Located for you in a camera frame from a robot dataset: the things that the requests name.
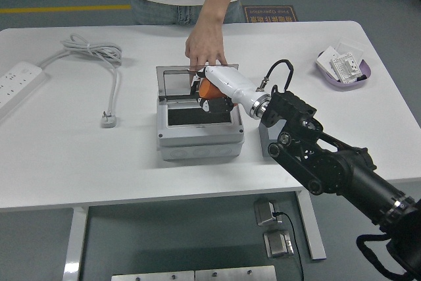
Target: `power strip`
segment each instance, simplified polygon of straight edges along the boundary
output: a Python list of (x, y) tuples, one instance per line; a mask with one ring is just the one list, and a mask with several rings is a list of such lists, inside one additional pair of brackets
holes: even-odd
[(19, 62), (0, 77), (0, 120), (44, 79), (42, 69), (27, 62)]

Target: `floor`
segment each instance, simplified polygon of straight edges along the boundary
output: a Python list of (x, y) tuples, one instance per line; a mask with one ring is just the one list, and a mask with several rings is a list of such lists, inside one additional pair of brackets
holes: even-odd
[[(300, 21), (354, 20), (362, 25), (415, 119), (421, 124), (420, 0), (242, 0), (244, 5), (293, 5)], [(130, 10), (3, 13), (1, 9), (127, 5), (128, 0), (0, 0), (0, 30), (48, 26), (133, 24)], [(421, 197), (421, 182), (395, 184)], [(385, 280), (355, 246), (378, 233), (341, 197), (312, 197), (328, 259), (311, 261), (293, 193), (271, 193), (297, 232), (305, 280)], [(300, 280), (297, 256), (266, 258), (253, 203), (259, 195), (93, 207), (89, 211), (82, 280), (112, 274), (275, 265), (278, 280)], [(0, 280), (61, 280), (71, 209), (0, 213)], [(280, 228), (291, 233), (287, 222)], [(383, 245), (374, 249), (400, 272)]]

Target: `white table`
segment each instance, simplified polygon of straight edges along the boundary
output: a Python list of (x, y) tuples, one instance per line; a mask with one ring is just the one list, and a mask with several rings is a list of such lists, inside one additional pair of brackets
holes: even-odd
[[(114, 42), (124, 56), (116, 128), (99, 127), (108, 104), (110, 72), (95, 59), (79, 57), (47, 66), (47, 81), (0, 122), (0, 210), (300, 192), (300, 183), (262, 157), (259, 122), (243, 109), (240, 156), (161, 159), (156, 151), (155, 67), (188, 64), (184, 43), (189, 31), (177, 26), (105, 26), (0, 32), (0, 74), (19, 61), (36, 64), (52, 55), (71, 33), (90, 42)], [(316, 69), (318, 54), (342, 37), (362, 44), (372, 69), (372, 77), (359, 89), (334, 88)], [(224, 45), (228, 62), (239, 64), (240, 72), (256, 85), (274, 62), (289, 59), (295, 67), (289, 90), (318, 109), (315, 118), (326, 133), (367, 147), (376, 172), (386, 180), (421, 179), (421, 161), (411, 155), (420, 148), (421, 129), (359, 24), (225, 25)], [(283, 87), (286, 78), (287, 69), (278, 66), (267, 90), (273, 84)]]

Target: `jeans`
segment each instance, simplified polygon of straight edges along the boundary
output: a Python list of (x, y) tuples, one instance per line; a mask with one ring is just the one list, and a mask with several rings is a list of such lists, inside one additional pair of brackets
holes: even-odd
[[(167, 25), (195, 24), (202, 6), (175, 6), (148, 0), (130, 0), (134, 18), (138, 24)], [(245, 22), (240, 1), (228, 6), (224, 23)]]

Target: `hand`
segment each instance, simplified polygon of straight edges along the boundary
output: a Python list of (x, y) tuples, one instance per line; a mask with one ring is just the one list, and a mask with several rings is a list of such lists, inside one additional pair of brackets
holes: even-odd
[(224, 54), (222, 23), (199, 17), (193, 31), (186, 41), (186, 57), (190, 58), (190, 67), (215, 65), (216, 60), (227, 64)]

